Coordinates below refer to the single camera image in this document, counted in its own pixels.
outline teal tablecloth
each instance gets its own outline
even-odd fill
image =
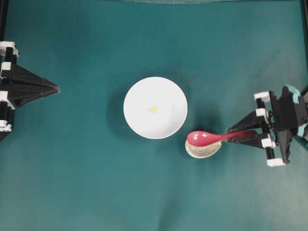
[[[62,92],[18,109],[0,143],[1,231],[307,230],[308,154],[296,141],[278,168],[244,145],[204,160],[184,149],[188,132],[224,132],[254,110],[255,92],[307,86],[298,0],[12,0],[6,32],[18,63]],[[185,124],[163,140],[123,116],[127,90],[149,76],[188,99]]]

